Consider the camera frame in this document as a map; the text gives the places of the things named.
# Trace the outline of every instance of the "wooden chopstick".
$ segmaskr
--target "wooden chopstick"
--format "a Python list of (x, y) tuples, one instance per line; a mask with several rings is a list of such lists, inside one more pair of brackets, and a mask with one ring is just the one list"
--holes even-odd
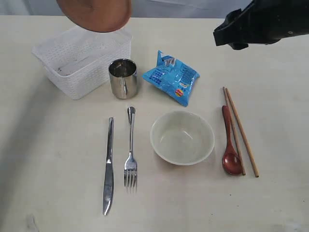
[(227, 106), (228, 111), (229, 111), (230, 116), (231, 116), (230, 117), (231, 118), (231, 125), (232, 125), (233, 134), (234, 134), (234, 139), (235, 139), (238, 157), (240, 159), (240, 163), (241, 163), (241, 166), (242, 166), (242, 175), (246, 175), (245, 167), (244, 167), (243, 161), (242, 161), (241, 150), (240, 150), (240, 147), (239, 147), (238, 135), (237, 135), (237, 132), (236, 132), (236, 127), (235, 127), (235, 121), (234, 121), (234, 118), (232, 117), (232, 112), (231, 112), (231, 109), (229, 107), (229, 101), (228, 101), (228, 98), (227, 98), (227, 93), (226, 93), (225, 87), (223, 87), (223, 92), (224, 92), (226, 106)]
[(240, 119), (239, 119), (239, 116), (238, 116), (238, 113), (237, 113), (237, 110), (236, 110), (236, 107), (234, 105), (234, 102), (231, 98), (231, 95), (230, 95), (230, 92), (228, 91), (227, 88), (225, 88), (226, 90), (226, 93), (227, 93), (227, 96), (228, 96), (228, 99), (231, 103), (231, 106), (232, 106), (232, 109), (233, 109), (233, 112), (234, 112), (234, 115), (235, 115), (235, 118), (236, 118), (236, 121), (238, 123), (238, 127), (239, 127), (239, 130), (240, 130), (240, 133), (241, 133), (241, 136), (242, 136), (242, 139), (245, 143), (245, 146), (247, 148), (247, 152), (248, 152), (248, 155), (249, 155), (249, 158), (250, 158), (250, 161), (251, 161), (251, 165), (252, 165), (252, 168), (253, 168), (253, 171), (254, 171), (254, 175), (255, 177), (259, 177), (259, 171), (256, 167), (256, 164), (255, 164), (255, 161), (254, 161), (254, 157), (253, 157), (253, 154), (252, 154), (252, 151), (251, 151), (251, 148), (250, 148), (250, 145), (249, 145), (249, 142), (247, 140), (247, 137), (245, 135), (245, 131), (243, 130), (243, 127), (242, 127), (242, 124), (240, 122)]

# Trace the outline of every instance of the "ceramic bowl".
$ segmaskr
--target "ceramic bowl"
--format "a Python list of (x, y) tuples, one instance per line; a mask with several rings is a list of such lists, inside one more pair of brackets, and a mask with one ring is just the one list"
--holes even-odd
[(214, 147), (211, 126), (200, 116), (174, 111), (158, 118), (150, 142), (159, 157), (177, 165), (193, 165), (207, 158)]

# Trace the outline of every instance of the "metal mug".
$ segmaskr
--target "metal mug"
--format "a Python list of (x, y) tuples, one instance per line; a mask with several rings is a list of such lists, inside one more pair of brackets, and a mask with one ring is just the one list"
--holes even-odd
[(120, 99), (129, 99), (137, 93), (137, 67), (129, 59), (114, 60), (109, 68), (112, 93)]

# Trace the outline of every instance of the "butter knife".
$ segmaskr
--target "butter knife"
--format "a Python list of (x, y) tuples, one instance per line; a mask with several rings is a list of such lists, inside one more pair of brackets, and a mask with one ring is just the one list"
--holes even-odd
[(112, 170), (112, 142), (114, 137), (114, 118), (110, 117), (107, 139), (107, 154), (105, 166), (105, 179), (103, 190), (103, 215), (106, 216), (112, 206), (112, 197), (114, 194), (114, 173)]

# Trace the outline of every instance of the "table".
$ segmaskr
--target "table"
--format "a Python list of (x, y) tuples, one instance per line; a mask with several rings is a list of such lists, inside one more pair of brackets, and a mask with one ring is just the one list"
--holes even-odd
[[(0, 231), (26, 230), (34, 214), (41, 232), (309, 231), (308, 36), (242, 51), (215, 47), (221, 19), (133, 18), (132, 59), (139, 75), (157, 50), (174, 55), (201, 77), (184, 108), (149, 83), (116, 99), (105, 84), (73, 101), (44, 76), (34, 44), (73, 24), (61, 16), (0, 16)], [(259, 168), (255, 178), (241, 142), (246, 176), (221, 168), (227, 86)], [(123, 186), (128, 154), (128, 106), (135, 106), (136, 194)], [(202, 163), (182, 167), (152, 150), (149, 131), (160, 115), (187, 110), (215, 133)], [(102, 215), (108, 117), (115, 118), (112, 209)]]

